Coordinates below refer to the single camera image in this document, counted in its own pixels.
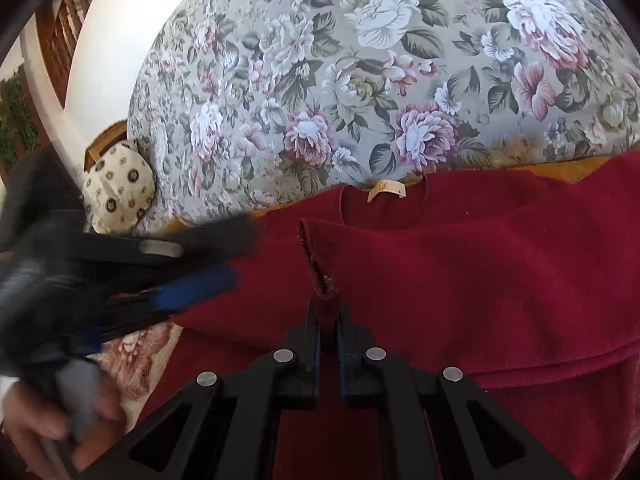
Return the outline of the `person's left hand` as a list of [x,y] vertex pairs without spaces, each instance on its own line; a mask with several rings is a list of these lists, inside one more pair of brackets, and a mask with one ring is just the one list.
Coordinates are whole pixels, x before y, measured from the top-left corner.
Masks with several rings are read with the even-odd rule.
[[[26,466],[41,479],[59,479],[41,440],[65,440],[66,416],[24,382],[14,382],[3,398],[2,408],[6,433]],[[72,462],[78,471],[89,467],[126,432],[127,416],[122,409],[120,390],[105,372],[101,373],[93,408],[99,414],[99,421],[72,453]]]

